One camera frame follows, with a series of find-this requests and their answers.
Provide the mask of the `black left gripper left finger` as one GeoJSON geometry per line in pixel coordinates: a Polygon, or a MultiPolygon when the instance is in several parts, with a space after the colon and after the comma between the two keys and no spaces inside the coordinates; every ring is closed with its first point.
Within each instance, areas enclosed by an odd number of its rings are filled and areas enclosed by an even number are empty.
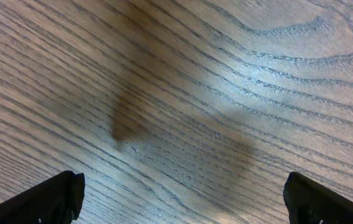
{"type": "Polygon", "coordinates": [[[58,223],[77,220],[85,176],[66,170],[0,203],[0,223],[58,223]]]}

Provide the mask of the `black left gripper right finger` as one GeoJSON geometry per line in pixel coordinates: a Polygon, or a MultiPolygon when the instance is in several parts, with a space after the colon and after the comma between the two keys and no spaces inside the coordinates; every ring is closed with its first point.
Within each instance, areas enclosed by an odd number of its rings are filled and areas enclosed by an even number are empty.
{"type": "Polygon", "coordinates": [[[291,172],[283,198],[291,224],[353,224],[353,202],[299,172],[291,172]]]}

